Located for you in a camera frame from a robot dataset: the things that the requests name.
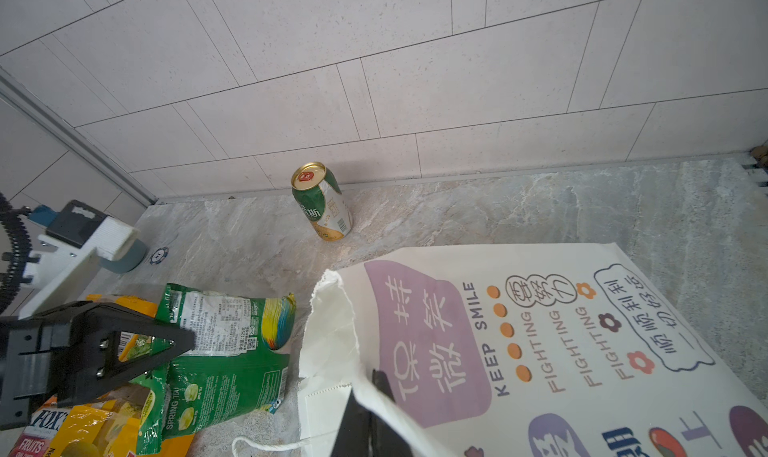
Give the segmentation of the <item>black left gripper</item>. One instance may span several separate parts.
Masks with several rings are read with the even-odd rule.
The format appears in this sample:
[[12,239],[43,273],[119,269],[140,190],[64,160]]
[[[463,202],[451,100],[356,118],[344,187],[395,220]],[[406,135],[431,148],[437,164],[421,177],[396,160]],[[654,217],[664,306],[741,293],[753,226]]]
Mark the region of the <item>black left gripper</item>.
[[[195,332],[116,303],[79,301],[61,308],[53,376],[50,319],[1,318],[1,429],[26,426],[56,393],[61,406],[90,403],[195,347]],[[145,337],[160,347],[125,357],[124,338]]]

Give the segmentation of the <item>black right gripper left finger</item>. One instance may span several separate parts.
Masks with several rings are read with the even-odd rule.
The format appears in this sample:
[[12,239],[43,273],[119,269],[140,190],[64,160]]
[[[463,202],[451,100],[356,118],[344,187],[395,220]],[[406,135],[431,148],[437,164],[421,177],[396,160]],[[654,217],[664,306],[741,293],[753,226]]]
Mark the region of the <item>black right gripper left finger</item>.
[[351,393],[331,451],[331,457],[368,457],[371,413]]

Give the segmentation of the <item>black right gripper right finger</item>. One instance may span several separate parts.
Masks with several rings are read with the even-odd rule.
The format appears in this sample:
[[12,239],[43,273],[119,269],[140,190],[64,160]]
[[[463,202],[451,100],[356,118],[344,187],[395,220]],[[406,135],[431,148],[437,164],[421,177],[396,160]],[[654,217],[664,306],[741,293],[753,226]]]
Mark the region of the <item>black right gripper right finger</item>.
[[[390,401],[394,401],[387,375],[380,370],[372,372],[372,383]],[[410,445],[384,420],[371,411],[370,441],[373,457],[412,457]]]

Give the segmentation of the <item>purple Fox's fruit candy bag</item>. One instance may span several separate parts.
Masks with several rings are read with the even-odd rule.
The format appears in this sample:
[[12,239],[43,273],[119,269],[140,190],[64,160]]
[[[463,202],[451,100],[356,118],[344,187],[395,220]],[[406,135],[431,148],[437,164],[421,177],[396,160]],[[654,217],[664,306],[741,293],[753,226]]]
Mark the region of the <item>purple Fox's fruit candy bag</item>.
[[32,413],[7,455],[45,456],[70,412],[70,408],[58,406],[56,397],[49,398]]

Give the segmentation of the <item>green snack pack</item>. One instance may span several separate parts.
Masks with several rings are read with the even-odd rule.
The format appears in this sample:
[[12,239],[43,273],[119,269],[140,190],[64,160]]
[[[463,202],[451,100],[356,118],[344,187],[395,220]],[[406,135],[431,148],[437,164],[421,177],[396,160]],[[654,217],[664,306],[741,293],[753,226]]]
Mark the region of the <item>green snack pack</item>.
[[136,452],[160,452],[165,441],[194,435],[235,417],[273,413],[285,396],[293,294],[231,296],[169,283],[156,319],[195,334],[195,346],[136,378],[148,389]]

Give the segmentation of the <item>white printed paper bag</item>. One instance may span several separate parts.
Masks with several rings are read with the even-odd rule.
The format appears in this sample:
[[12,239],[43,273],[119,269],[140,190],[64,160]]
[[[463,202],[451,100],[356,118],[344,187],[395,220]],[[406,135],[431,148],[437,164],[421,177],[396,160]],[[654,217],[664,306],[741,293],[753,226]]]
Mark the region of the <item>white printed paper bag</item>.
[[766,407],[614,244],[403,248],[328,270],[299,377],[305,456],[331,456],[351,393],[414,456],[767,452]]

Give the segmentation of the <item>orange snack pack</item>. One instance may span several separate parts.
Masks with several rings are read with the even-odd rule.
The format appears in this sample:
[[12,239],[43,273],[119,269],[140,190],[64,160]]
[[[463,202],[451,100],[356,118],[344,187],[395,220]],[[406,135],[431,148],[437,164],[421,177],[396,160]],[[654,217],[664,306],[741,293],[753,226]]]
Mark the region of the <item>orange snack pack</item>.
[[45,456],[139,456],[142,404],[112,399],[71,408],[42,408],[42,429],[53,431]]

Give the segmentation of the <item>yellow mango snack bag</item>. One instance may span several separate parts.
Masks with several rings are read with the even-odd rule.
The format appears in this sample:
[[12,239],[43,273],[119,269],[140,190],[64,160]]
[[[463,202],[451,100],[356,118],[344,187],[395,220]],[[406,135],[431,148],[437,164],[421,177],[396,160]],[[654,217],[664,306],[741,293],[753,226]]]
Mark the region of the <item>yellow mango snack bag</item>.
[[[85,297],[88,302],[112,303],[134,313],[142,314],[148,319],[156,316],[158,305],[144,298],[133,295],[89,294]],[[119,341],[117,357],[120,362],[128,362],[149,355],[154,338],[146,332],[137,332],[127,321],[118,326]]]

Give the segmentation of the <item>teal cup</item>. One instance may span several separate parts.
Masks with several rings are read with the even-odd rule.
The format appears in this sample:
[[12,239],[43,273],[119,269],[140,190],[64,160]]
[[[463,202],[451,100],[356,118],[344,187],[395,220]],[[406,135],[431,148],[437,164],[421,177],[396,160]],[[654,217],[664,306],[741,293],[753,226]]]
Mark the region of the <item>teal cup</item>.
[[101,258],[100,266],[114,274],[125,274],[140,265],[144,261],[147,253],[147,245],[140,239],[137,239],[122,258],[116,261],[109,261]]

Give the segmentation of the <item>green beer can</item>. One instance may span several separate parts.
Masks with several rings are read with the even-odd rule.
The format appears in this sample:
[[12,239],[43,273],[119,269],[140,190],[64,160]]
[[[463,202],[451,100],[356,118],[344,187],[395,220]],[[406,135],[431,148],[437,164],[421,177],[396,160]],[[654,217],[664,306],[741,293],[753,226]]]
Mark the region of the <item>green beer can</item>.
[[320,162],[299,167],[291,178],[292,195],[318,236],[338,241],[353,228],[352,215],[332,171]]

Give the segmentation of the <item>aluminium corner frame post left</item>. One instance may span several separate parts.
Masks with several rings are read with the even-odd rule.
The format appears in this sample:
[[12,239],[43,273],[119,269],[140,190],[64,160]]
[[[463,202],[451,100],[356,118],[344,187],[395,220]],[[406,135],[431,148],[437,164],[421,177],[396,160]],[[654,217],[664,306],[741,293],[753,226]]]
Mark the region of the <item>aluminium corner frame post left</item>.
[[1,97],[137,202],[145,206],[158,202],[153,193],[46,107],[4,69],[1,70]]

